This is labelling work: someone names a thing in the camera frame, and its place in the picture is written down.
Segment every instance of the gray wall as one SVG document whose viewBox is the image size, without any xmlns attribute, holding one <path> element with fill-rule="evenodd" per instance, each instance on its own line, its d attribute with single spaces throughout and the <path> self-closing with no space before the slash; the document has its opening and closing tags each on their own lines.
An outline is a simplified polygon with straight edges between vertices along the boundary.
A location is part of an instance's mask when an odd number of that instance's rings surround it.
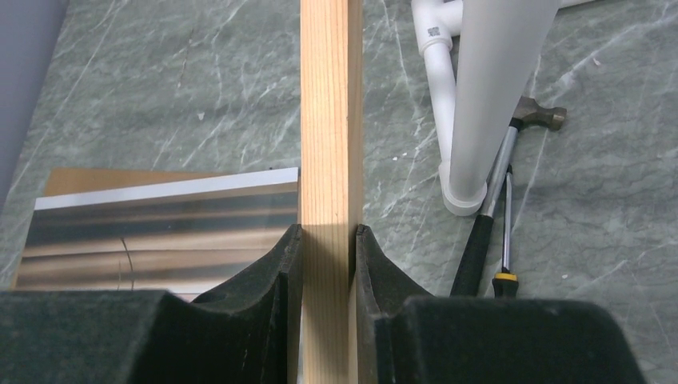
<svg viewBox="0 0 678 384">
<path fill-rule="evenodd" d="M 67 0 L 0 2 L 0 213 L 67 7 Z"/>
</svg>

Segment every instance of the black and yellow screwdriver handle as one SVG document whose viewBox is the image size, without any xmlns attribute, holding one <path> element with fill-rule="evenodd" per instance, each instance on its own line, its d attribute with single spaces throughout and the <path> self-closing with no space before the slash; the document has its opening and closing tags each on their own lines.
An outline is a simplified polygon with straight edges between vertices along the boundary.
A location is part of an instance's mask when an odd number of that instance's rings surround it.
<svg viewBox="0 0 678 384">
<path fill-rule="evenodd" d="M 518 277 L 515 274 L 500 272 L 494 275 L 492 286 L 495 298 L 516 298 L 518 292 Z"/>
</svg>

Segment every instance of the screwdriver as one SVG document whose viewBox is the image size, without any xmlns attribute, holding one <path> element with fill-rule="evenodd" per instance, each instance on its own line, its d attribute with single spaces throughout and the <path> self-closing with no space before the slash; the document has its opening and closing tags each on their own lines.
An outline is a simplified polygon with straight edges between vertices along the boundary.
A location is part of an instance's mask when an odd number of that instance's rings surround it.
<svg viewBox="0 0 678 384">
<path fill-rule="evenodd" d="M 492 286 L 495 298 L 515 298 L 518 277 L 511 273 L 511 229 L 513 199 L 513 168 L 508 165 L 504 180 L 504 249 L 501 253 L 501 272 L 494 275 Z"/>
</svg>

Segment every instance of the hammer head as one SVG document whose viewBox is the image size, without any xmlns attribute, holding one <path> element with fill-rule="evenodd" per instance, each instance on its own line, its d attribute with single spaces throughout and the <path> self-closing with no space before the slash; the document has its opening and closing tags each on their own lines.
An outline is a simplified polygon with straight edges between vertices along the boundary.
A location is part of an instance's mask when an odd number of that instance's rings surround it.
<svg viewBox="0 0 678 384">
<path fill-rule="evenodd" d="M 527 126 L 545 126 L 550 130 L 559 130 L 563 126 L 568 110 L 565 108 L 544 108 L 533 98 L 520 96 L 513 118 L 521 120 Z"/>
</svg>

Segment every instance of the hammer handle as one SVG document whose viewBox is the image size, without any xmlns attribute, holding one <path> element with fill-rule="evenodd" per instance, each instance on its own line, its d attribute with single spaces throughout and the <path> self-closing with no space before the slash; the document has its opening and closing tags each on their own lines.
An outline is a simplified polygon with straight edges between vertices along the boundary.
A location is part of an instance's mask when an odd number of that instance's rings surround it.
<svg viewBox="0 0 678 384">
<path fill-rule="evenodd" d="M 461 255 L 450 296 L 476 296 L 478 294 L 493 224 L 494 219 L 490 216 L 484 214 L 476 216 L 464 254 Z"/>
</svg>

